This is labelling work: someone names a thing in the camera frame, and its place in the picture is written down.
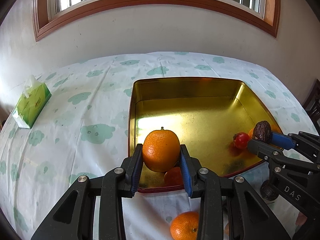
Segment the right hand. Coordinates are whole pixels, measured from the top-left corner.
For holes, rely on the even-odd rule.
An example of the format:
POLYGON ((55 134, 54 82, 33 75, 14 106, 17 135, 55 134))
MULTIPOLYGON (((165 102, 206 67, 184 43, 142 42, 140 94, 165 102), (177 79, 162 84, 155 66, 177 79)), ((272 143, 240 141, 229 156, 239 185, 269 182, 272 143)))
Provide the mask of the right hand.
POLYGON ((306 220, 307 220, 307 217, 300 212, 298 214, 297 219, 296 219, 296 226, 297 227, 303 226, 305 224, 306 220))

